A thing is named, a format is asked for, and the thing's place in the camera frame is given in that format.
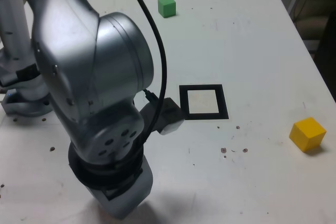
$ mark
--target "silver robotic arm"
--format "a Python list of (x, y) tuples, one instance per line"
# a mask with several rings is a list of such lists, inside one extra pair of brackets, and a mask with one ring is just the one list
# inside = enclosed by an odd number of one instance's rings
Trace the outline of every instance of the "silver robotic arm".
[(87, 0), (27, 1), (34, 13), (36, 71), (71, 138), (70, 167), (103, 208), (122, 219), (151, 191), (143, 155), (148, 131), (174, 131), (183, 114), (170, 98), (162, 102), (147, 90), (150, 103), (140, 112), (134, 106), (136, 93), (152, 82), (153, 62), (129, 17), (99, 17)]

